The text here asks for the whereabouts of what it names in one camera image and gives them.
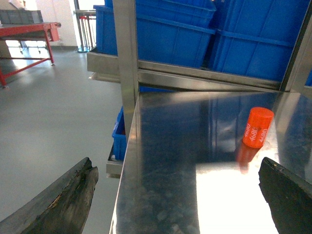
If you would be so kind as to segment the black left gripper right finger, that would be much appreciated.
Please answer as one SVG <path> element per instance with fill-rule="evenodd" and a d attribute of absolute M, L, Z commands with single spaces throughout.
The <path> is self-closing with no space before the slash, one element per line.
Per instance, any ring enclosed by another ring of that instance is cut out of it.
<path fill-rule="evenodd" d="M 312 232 L 312 185 L 265 157 L 259 169 L 259 187 L 280 234 Z"/>

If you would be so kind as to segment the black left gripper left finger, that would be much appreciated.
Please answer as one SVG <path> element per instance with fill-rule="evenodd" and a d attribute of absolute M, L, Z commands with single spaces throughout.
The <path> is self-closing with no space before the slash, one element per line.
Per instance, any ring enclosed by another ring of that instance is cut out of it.
<path fill-rule="evenodd" d="M 80 234 L 98 182 L 85 157 L 36 197 L 0 222 L 2 234 Z"/>

